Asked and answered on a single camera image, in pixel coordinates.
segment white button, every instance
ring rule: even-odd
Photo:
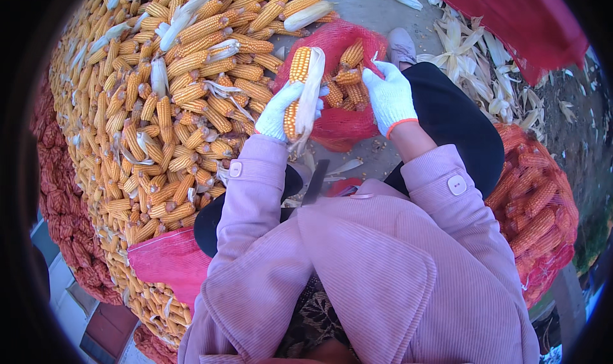
[[[449,186],[451,193],[456,196],[461,195],[464,193],[464,191],[466,191],[466,181],[460,175],[455,175],[449,178],[447,185]]]
[[[233,178],[236,178],[237,176],[240,176],[240,172],[243,169],[243,164],[241,162],[232,162],[230,164],[230,176],[232,176]]]

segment shoe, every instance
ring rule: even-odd
[[[411,65],[418,63],[417,54],[415,52],[415,44],[406,30],[402,27],[396,27],[387,34],[389,42],[389,59],[395,67],[400,68],[401,62],[408,62]]]

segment black pants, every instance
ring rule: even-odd
[[[413,105],[424,131],[439,145],[456,145],[466,171],[485,199],[494,190],[504,162],[504,148],[498,132],[477,105],[435,65],[421,62],[404,70],[411,82]],[[385,183],[409,195],[400,174],[400,162]],[[300,175],[285,169],[285,191],[281,201],[302,189]],[[204,207],[194,224],[195,240],[208,256],[217,253],[217,224],[226,194]],[[281,209],[281,222],[293,208]]]

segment pile of corn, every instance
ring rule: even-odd
[[[173,348],[189,308],[135,277],[127,248],[192,225],[226,190],[228,163],[272,98],[264,70],[282,64],[266,40],[334,20],[324,2],[84,0],[53,52],[57,121],[114,290]],[[287,31],[294,15],[303,26]]]
[[[349,46],[341,56],[340,63],[332,73],[325,73],[330,93],[324,99],[331,107],[347,111],[362,111],[370,103],[368,89],[362,81],[364,72],[364,48],[362,38]]]

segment glove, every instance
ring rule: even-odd
[[[400,70],[387,62],[375,61],[375,66],[385,76],[379,78],[371,69],[364,69],[362,80],[370,94],[377,126],[381,134],[389,139],[389,134],[398,123],[418,121],[413,107],[411,84]]]
[[[296,99],[302,95],[304,83],[294,82],[289,84],[289,81],[283,86],[278,93],[268,102],[262,115],[256,122],[257,133],[267,135],[280,141],[287,142],[287,135],[283,130],[283,117],[285,109]],[[327,87],[322,87],[319,90],[319,96],[326,95],[329,92]],[[321,110],[324,108],[324,102],[321,99],[317,100],[315,108],[315,119],[321,118]]]

